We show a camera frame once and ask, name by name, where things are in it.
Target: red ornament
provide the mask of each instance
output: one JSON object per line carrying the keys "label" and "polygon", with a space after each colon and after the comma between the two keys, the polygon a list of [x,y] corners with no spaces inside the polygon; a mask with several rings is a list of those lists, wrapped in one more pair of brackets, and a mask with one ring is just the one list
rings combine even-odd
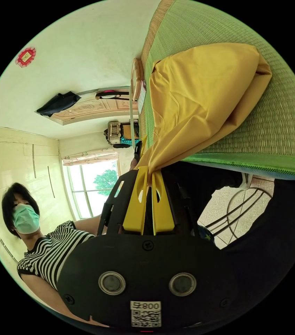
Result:
{"label": "red ornament", "polygon": [[35,55],[35,48],[26,48],[18,55],[15,63],[21,67],[26,67],[35,59]]}

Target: yellow fabric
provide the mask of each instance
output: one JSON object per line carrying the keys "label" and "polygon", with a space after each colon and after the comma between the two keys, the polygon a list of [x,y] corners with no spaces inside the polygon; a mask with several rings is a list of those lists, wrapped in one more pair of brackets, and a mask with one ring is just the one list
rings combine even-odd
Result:
{"label": "yellow fabric", "polygon": [[265,59],[247,44],[202,45],[156,61],[150,76],[153,145],[136,169],[148,166],[150,182],[153,171],[233,132],[271,78]]}

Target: woven mat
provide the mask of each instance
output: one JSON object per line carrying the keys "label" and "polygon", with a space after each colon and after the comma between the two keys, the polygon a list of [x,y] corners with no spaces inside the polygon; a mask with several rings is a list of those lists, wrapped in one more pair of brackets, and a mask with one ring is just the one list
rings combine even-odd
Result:
{"label": "woven mat", "polygon": [[141,57],[147,88],[141,130],[146,129],[147,145],[153,143],[149,89],[153,62],[198,45],[221,42],[256,46],[270,65],[273,78],[241,127],[189,160],[230,164],[235,161],[235,165],[246,161],[248,166],[264,170],[285,168],[295,174],[295,75],[273,47],[251,28],[195,1],[162,0],[151,20]]}

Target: striped shirt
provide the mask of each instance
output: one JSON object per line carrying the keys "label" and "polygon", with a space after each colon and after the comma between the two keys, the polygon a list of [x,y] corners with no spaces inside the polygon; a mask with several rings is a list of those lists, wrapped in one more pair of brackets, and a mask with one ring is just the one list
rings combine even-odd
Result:
{"label": "striped shirt", "polygon": [[55,290],[65,260],[73,249],[94,237],[94,235],[77,230],[72,221],[59,225],[53,232],[39,238],[32,250],[24,253],[24,258],[17,264],[17,272],[36,275],[46,280]]}

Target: curtain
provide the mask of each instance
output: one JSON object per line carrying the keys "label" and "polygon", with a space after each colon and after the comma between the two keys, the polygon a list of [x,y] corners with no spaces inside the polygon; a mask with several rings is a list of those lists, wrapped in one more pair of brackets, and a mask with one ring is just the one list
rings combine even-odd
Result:
{"label": "curtain", "polygon": [[64,166],[94,164],[105,161],[115,161],[119,157],[113,148],[80,152],[78,154],[62,157]]}

